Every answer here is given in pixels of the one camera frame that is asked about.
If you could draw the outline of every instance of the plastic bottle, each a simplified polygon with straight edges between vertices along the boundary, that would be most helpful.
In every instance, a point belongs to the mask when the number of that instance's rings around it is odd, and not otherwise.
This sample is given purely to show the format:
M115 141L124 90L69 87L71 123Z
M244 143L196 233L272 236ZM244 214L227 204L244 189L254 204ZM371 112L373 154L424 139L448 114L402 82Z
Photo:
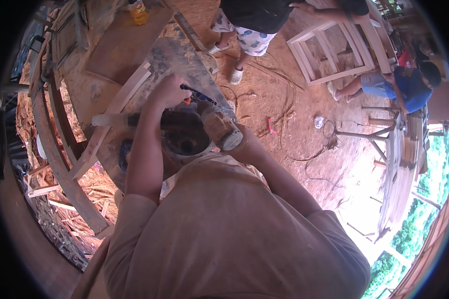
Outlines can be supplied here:
M326 119L322 116L317 116L315 117L315 128L316 129L321 129L323 127L324 121Z
M142 0L128 0L128 3L128 10L134 18L135 23L137 25L146 24L150 16L146 13Z

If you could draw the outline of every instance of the green vegetation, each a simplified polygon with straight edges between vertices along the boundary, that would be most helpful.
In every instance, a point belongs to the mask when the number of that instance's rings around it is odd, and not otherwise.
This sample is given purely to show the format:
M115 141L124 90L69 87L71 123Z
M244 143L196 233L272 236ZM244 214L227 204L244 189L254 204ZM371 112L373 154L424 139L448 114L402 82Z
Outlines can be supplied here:
M444 137L430 136L428 171L419 180L418 193L443 204L449 194L449 131ZM430 226L438 211L429 204L414 199L401 229L392 239L391 246L409 260L419 254ZM406 266L387 252L383 252L371 267L371 282L363 299L376 299L385 288L394 289L407 273ZM385 292L380 298L387 298Z

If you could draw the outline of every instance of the person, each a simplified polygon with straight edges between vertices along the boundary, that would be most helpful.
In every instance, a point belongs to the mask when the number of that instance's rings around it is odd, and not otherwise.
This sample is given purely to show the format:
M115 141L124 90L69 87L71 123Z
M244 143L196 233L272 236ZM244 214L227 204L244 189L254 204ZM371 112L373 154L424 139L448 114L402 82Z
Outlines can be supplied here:
M415 61L416 65L420 65L424 61L429 61L429 56L439 54L437 43L432 37L412 40L411 45L411 59Z
M290 6L303 9L309 15L329 21L344 22L351 24L363 24L369 22L369 7L366 0L339 0L341 8L317 9L316 6L303 1L291 3Z
M366 258L245 126L238 147L185 165L159 201L160 118L190 96L182 83L165 77L142 109L103 265L110 298L360 298Z
M419 68L397 66L389 75L383 75L380 71L359 75L340 90L335 88L332 81L327 83L327 87L336 101L347 98L349 103L364 92L394 99L401 110L408 114L423 108L439 84L441 72L434 63L426 61L419 64Z
M211 30L221 33L220 40L208 45L215 54L229 48L228 41L237 34L241 54L229 77L231 85L243 78L243 67L255 56L263 56L293 10L290 0L221 0Z

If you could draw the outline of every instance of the white crocs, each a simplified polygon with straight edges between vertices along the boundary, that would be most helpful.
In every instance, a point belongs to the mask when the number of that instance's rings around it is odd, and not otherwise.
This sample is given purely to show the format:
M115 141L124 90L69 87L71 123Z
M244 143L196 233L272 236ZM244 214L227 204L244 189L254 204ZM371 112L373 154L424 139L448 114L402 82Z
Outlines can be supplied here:
M231 110L233 110L233 113L236 113L236 104L231 100L228 100L227 102Z
M228 48L229 48L229 44L228 44L228 46L226 46L226 47L224 47L224 48L218 48L218 47L216 46L216 43L213 43L212 45L208 45L208 46L206 47L208 53L210 53L211 55L213 55L214 53L217 53L217 52L219 52L219 51L225 51L225 50L227 50Z
M339 101L338 99L336 99L337 88L336 88L336 86L334 86L333 82L332 81L327 82L326 87L328 88L328 91L331 94L331 96L333 97L333 99L335 101Z
M233 71L229 76L229 84L238 85L243 78L243 71L238 71L235 67L233 67Z

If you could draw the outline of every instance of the black shirt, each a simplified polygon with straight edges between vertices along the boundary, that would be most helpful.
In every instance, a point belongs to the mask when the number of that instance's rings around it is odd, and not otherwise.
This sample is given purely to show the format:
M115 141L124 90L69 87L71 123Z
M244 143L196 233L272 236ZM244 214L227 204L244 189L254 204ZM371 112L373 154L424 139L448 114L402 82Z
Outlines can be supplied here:
M355 15L363 16L369 14L369 7L366 0L339 0L341 8L346 12L352 12Z
M300 0L221 0L220 7L234 25L267 34L277 33Z
M422 41L411 42L411 44L412 44L412 47L414 48L414 52L416 53L416 64L417 65L419 65L420 63L422 63L424 61L429 60L429 56L427 56L426 54L424 54L421 51Z

